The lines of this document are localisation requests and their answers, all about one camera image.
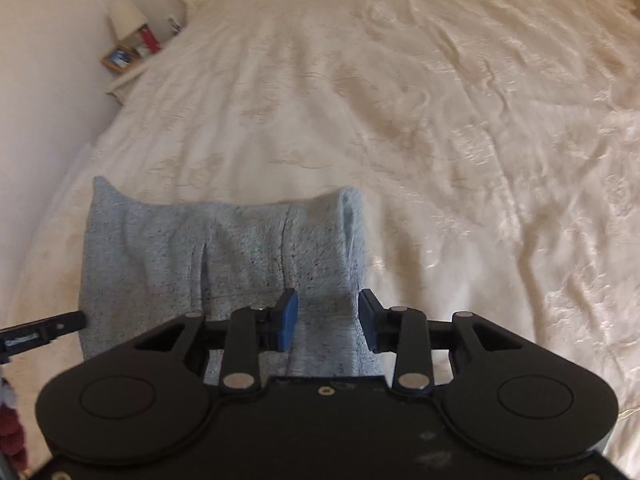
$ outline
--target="metal screw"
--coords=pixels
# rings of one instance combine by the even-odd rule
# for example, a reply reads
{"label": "metal screw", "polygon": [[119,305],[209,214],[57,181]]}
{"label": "metal screw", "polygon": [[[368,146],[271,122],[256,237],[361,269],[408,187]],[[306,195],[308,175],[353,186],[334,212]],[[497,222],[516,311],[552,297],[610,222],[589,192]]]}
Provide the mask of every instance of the metal screw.
{"label": "metal screw", "polygon": [[398,378],[398,383],[407,390],[423,390],[431,381],[424,374],[403,374]]}
{"label": "metal screw", "polygon": [[331,386],[320,386],[318,393],[322,396],[328,397],[335,393],[335,390]]}
{"label": "metal screw", "polygon": [[249,374],[238,372],[235,374],[229,374],[222,379],[222,382],[225,383],[227,388],[232,388],[234,390],[246,390],[254,385],[255,379]]}

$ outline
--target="photo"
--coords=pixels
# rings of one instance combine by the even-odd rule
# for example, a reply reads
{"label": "photo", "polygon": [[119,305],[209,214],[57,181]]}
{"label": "photo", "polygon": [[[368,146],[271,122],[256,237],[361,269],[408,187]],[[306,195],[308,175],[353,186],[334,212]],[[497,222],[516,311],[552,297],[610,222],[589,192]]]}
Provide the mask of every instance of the photo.
{"label": "photo", "polygon": [[118,73],[125,73],[131,65],[140,59],[133,50],[124,46],[117,46],[101,60],[102,64]]}

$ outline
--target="white bedspread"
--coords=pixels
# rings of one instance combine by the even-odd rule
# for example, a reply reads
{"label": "white bedspread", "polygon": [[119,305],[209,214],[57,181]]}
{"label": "white bedspread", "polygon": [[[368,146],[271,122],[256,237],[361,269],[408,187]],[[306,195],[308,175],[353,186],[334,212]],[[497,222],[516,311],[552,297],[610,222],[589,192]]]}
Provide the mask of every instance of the white bedspread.
{"label": "white bedspread", "polygon": [[[356,186],[383,303],[603,376],[608,456],[640,478],[638,153],[640,22],[614,0],[211,0],[38,234],[11,322],[76,308],[94,175],[153,203]],[[80,359],[68,336],[8,367],[32,463],[37,391]]]}

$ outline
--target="nightstand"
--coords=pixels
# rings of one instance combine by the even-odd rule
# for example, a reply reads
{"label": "nightstand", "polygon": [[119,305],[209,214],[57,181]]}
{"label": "nightstand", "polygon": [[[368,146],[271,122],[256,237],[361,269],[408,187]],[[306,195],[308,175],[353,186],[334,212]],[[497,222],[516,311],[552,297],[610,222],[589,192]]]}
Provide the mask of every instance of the nightstand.
{"label": "nightstand", "polygon": [[[162,48],[166,48],[171,40],[162,44]],[[127,70],[124,74],[117,76],[111,83],[107,85],[105,89],[105,93],[110,94],[116,98],[116,101],[121,105],[125,105],[127,102],[127,98],[129,94],[136,86],[136,82],[138,78],[146,72],[146,69],[149,67],[151,61],[157,56],[145,57],[144,59],[136,62],[132,67]]]}

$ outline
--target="circular pad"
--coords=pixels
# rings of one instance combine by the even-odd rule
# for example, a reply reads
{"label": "circular pad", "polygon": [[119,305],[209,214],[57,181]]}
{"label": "circular pad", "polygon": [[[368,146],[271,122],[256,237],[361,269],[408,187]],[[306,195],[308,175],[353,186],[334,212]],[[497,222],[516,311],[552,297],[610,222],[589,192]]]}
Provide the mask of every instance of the circular pad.
{"label": "circular pad", "polygon": [[142,379],[113,376],[98,379],[82,392],[80,403],[98,418],[129,418],[151,407],[156,400],[155,388]]}
{"label": "circular pad", "polygon": [[510,379],[498,390],[498,399],[511,413],[527,418],[554,418],[574,402],[569,388],[543,376]]}
{"label": "circular pad", "polygon": [[511,462],[560,463],[601,450],[618,416],[613,390],[532,348],[474,359],[444,388],[449,423],[473,446]]}
{"label": "circular pad", "polygon": [[36,417],[54,452],[122,465],[171,452],[209,411],[200,378],[163,352],[105,352],[48,383]]}

